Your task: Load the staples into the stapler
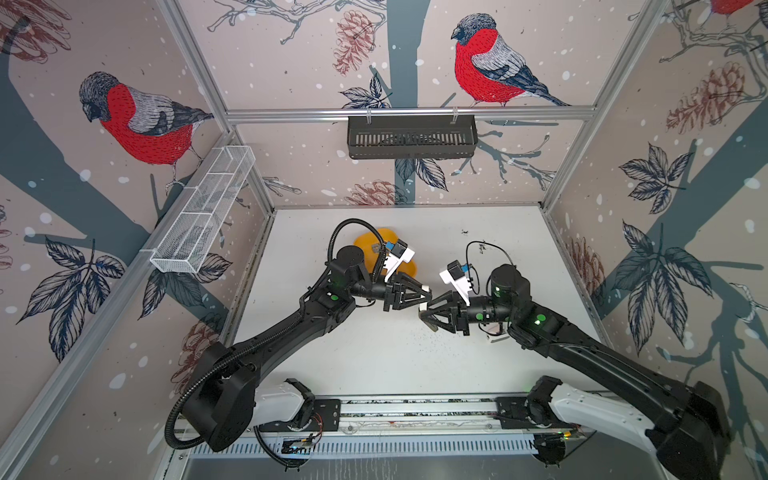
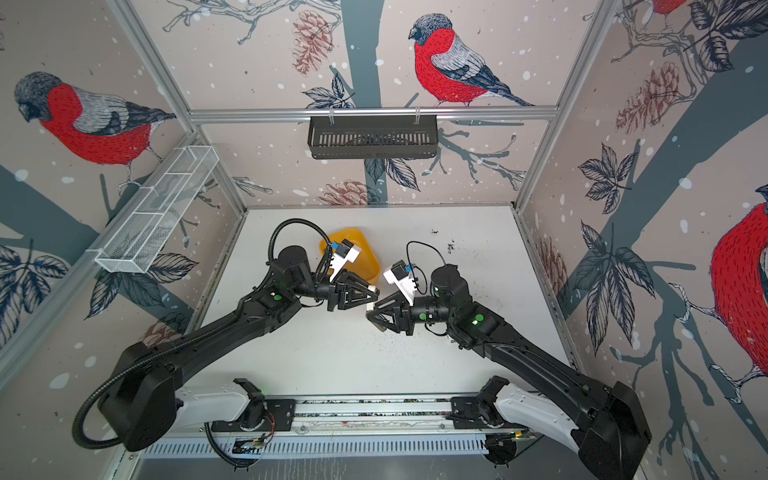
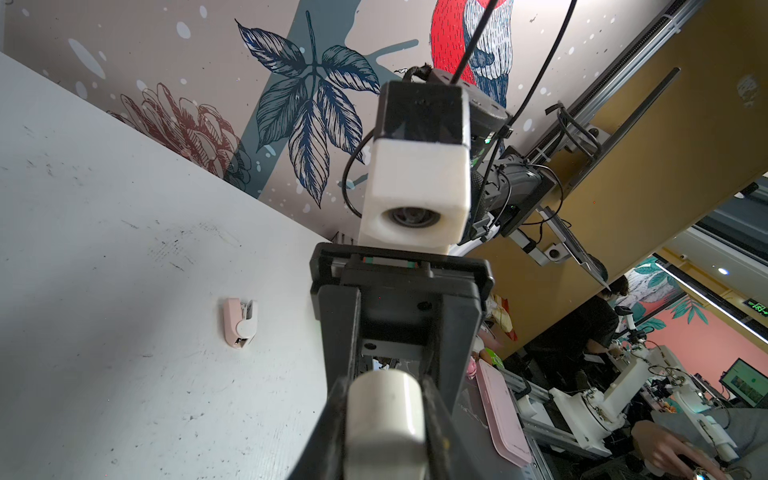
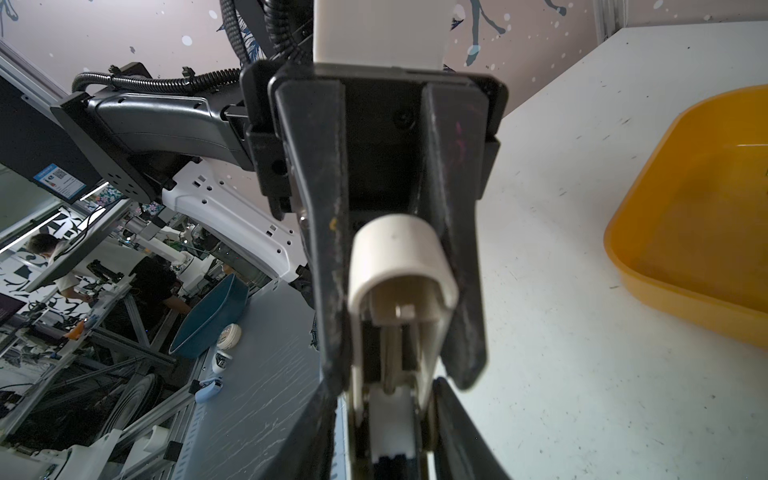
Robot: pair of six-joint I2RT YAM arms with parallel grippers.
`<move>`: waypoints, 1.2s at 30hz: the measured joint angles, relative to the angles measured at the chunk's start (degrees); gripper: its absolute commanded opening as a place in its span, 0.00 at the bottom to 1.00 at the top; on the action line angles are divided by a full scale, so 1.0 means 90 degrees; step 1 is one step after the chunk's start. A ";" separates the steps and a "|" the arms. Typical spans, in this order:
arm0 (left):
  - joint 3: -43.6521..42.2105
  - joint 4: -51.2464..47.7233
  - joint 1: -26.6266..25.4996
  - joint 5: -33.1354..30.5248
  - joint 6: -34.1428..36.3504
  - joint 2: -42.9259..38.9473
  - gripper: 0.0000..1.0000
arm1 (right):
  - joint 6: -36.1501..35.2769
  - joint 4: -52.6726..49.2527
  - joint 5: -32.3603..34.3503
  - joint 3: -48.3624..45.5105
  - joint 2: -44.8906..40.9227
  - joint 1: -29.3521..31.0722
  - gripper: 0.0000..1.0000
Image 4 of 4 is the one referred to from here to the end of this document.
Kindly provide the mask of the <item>white pink stapler body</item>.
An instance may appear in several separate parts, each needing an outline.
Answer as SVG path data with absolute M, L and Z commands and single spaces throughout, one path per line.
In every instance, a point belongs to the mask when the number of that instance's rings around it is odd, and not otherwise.
M 354 236 L 345 392 L 353 478 L 421 478 L 422 425 L 458 300 L 441 242 L 425 220 L 389 214 Z

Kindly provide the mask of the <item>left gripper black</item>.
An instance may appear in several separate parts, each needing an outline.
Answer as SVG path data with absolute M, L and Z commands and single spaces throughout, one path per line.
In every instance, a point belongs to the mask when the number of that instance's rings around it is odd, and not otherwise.
M 459 291 L 441 358 L 459 389 L 473 387 L 487 361 L 476 202 L 499 150 L 507 86 L 490 75 L 259 61 L 240 88 L 271 213 L 306 211 L 332 394 L 350 376 L 349 208 L 356 219 L 423 212 Z

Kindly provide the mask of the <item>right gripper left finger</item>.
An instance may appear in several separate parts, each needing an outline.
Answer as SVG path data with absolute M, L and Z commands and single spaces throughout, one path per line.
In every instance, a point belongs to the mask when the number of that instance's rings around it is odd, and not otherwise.
M 320 383 L 261 479 L 330 479 L 336 407 L 337 395 Z

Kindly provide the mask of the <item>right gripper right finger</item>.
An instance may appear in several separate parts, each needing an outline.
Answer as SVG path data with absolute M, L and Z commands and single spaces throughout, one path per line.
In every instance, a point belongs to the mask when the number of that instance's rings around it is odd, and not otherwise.
M 433 381 L 437 479 L 509 480 L 445 378 Z

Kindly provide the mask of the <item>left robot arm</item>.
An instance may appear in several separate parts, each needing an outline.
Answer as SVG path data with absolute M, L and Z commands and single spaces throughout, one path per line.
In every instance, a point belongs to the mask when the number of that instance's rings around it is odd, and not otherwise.
M 507 88 L 447 72 L 451 1 L 261 1 L 268 60 L 176 79 L 134 63 L 81 73 L 53 111 L 91 165 L 138 201 L 183 189 L 189 163 L 257 175 L 272 214 L 304 216 L 325 372 L 348 384 L 352 246 L 387 214 L 437 234 L 459 298 L 437 352 L 461 389 L 486 365 L 476 203 Z

